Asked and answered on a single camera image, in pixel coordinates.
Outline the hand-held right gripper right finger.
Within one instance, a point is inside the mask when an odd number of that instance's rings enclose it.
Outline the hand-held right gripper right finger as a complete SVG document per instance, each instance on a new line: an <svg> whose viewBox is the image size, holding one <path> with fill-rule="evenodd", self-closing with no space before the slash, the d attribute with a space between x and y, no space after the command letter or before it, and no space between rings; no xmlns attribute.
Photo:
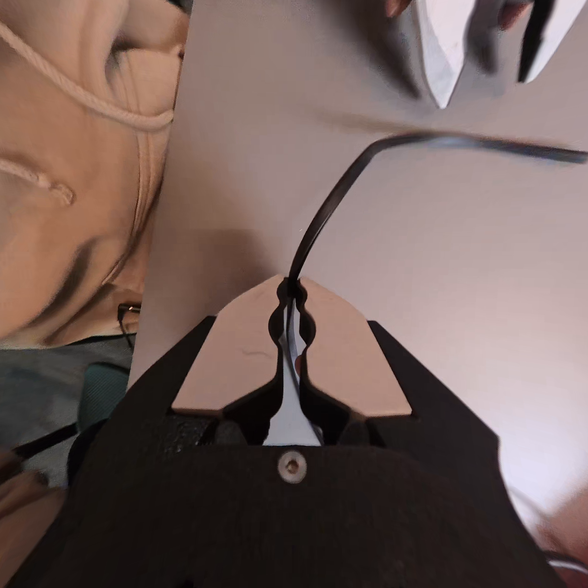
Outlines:
<svg viewBox="0 0 588 588"><path fill-rule="evenodd" d="M303 414L337 445L352 423L409 417L412 407L367 319L349 302L309 278L298 281L296 308Z"/></svg>

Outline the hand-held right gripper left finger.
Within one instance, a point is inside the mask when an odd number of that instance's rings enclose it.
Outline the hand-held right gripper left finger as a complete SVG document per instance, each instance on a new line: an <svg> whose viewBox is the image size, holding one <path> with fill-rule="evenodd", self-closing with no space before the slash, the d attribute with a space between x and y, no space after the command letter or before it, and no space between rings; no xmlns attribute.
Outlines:
<svg viewBox="0 0 588 588"><path fill-rule="evenodd" d="M228 303L213 318L171 410L235 422L248 444L263 445L283 401L286 303L282 275Z"/></svg>

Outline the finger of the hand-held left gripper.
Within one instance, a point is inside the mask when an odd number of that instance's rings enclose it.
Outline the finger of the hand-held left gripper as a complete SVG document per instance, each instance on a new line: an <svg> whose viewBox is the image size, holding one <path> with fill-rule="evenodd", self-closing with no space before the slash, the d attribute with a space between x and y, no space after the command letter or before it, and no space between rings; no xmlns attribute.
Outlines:
<svg viewBox="0 0 588 588"><path fill-rule="evenodd" d="M545 68L577 18L577 1L533 1L518 66L518 82L528 84Z"/></svg>
<svg viewBox="0 0 588 588"><path fill-rule="evenodd" d="M413 1L424 80L445 109L465 62L465 39L474 1Z"/></svg>

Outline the beige hoodie drawstring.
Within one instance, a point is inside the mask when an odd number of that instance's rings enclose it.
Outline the beige hoodie drawstring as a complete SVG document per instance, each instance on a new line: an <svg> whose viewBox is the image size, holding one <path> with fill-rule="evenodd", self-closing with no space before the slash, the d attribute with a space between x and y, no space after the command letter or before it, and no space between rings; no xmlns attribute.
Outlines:
<svg viewBox="0 0 588 588"><path fill-rule="evenodd" d="M172 109L157 115L143 115L124 110L115 104L98 98L72 81L23 39L13 33L4 23L1 23L1 39L33 70L51 82L66 96L73 99L74 102L89 109L93 114L101 115L111 121L141 132L160 131L173 121L174 113ZM46 173L36 172L14 160L1 158L1 172L24 180L37 188L47 190L66 206L70 206L75 200L75 192L67 185L53 180Z"/></svg>

